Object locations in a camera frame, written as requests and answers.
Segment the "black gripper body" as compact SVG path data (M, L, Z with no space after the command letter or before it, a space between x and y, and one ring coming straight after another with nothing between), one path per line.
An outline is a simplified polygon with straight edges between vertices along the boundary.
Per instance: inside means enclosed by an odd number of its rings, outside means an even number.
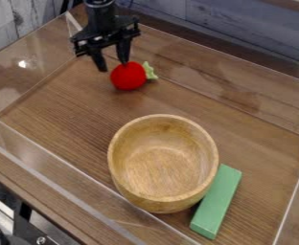
M77 56L90 55L92 49L100 49L117 44L122 39L140 36L139 18L135 15L116 13L113 4L86 4L88 23L82 28L85 40L70 37Z

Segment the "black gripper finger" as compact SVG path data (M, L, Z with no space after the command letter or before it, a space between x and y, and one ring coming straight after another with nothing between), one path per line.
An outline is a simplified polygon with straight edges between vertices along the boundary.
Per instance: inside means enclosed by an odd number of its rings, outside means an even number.
M122 39L116 44L116 54L120 62L126 64L129 62L132 40L129 38Z
M102 56L102 51L100 49L92 49L89 51L92 60L97 66L100 72L106 72L106 64Z

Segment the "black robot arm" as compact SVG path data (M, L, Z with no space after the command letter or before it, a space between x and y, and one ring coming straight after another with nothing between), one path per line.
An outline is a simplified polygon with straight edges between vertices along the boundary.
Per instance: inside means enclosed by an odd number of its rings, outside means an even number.
M82 0L88 23L70 37L74 55L92 57L100 72L106 71L102 49L114 46L120 63L129 62L132 40L140 36L139 18L116 13L114 0Z

